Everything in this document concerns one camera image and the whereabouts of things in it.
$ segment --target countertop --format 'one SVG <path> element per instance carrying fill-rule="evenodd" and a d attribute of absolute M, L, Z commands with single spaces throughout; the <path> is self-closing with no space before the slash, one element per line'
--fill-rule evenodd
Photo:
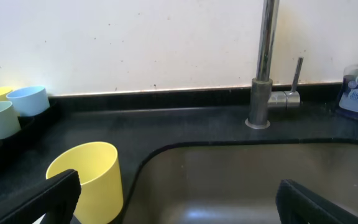
<path fill-rule="evenodd" d="M 270 111 L 271 126 L 244 124 L 247 106 L 72 113 L 54 124 L 30 150 L 0 175 L 0 201 L 44 180 L 49 164 L 67 149 L 92 141 L 117 147 L 124 198 L 150 153 L 181 142 L 358 142 L 358 121 L 333 113 L 331 104 L 303 103 Z"/>

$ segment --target wall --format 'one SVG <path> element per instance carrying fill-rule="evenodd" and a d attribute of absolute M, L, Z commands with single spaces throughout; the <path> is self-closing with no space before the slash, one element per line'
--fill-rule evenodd
<path fill-rule="evenodd" d="M 53 95 L 249 86 L 262 0 L 0 0 L 0 86 Z M 358 0 L 281 0 L 274 84 L 339 82 Z"/>

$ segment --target lever handle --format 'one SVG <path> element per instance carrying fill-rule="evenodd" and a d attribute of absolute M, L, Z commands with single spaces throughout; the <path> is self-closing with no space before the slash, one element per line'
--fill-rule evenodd
<path fill-rule="evenodd" d="M 298 86 L 299 75 L 301 73 L 303 63 L 303 57 L 298 58 L 298 64 L 296 65 L 295 75 L 293 77 L 292 86 L 291 86 L 291 93 L 296 92 L 296 87 Z"/>

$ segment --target sink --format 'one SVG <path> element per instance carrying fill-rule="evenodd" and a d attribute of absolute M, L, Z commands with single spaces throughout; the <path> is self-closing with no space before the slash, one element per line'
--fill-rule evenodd
<path fill-rule="evenodd" d="M 123 224 L 280 223 L 282 179 L 358 216 L 358 145 L 197 146 L 167 150 L 143 166 Z"/>

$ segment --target chrome faucet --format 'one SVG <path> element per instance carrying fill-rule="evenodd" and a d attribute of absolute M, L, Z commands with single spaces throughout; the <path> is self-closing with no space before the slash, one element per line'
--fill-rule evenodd
<path fill-rule="evenodd" d="M 280 0 L 264 0 L 257 76 L 252 79 L 250 112 L 248 119 L 246 119 L 246 125 L 254 129 L 264 129 L 270 126 L 268 121 L 269 108 L 297 107 L 301 101 L 296 86 L 298 85 L 303 57 L 298 59 L 291 90 L 272 92 L 273 81 L 269 76 L 279 3 Z"/>

